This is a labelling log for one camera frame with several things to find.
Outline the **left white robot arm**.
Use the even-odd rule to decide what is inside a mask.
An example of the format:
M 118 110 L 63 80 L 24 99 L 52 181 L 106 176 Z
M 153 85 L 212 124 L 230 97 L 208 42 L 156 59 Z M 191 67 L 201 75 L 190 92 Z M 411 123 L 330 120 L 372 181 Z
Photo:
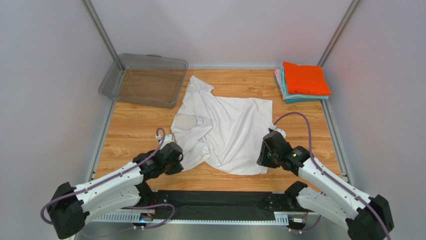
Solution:
M 61 184 L 45 208 L 57 237 L 69 238 L 94 219 L 128 207 L 147 207 L 153 191 L 147 181 L 162 174 L 173 175 L 184 168 L 183 150 L 169 142 L 158 150 L 141 153 L 120 169 L 101 178 L 71 186 Z

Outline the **white t-shirt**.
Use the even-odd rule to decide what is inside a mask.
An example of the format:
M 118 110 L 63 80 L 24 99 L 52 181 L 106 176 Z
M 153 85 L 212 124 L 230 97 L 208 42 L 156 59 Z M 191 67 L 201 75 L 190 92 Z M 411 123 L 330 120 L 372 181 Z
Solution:
M 184 171 L 207 163 L 240 176 L 266 174 L 257 164 L 263 137 L 273 120 L 273 102 L 213 95 L 214 86 L 190 77 L 171 132 L 183 150 Z

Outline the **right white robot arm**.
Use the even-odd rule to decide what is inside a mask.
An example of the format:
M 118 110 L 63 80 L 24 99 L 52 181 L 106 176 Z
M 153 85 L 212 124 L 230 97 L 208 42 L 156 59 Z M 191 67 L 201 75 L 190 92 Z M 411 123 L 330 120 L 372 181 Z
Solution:
M 346 230 L 352 240 L 390 239 L 395 224 L 389 202 L 357 189 L 327 169 L 312 153 L 291 147 L 280 131 L 270 130 L 263 137 L 260 166 L 283 168 L 315 185 L 296 181 L 284 194 L 288 206 L 314 211 Z

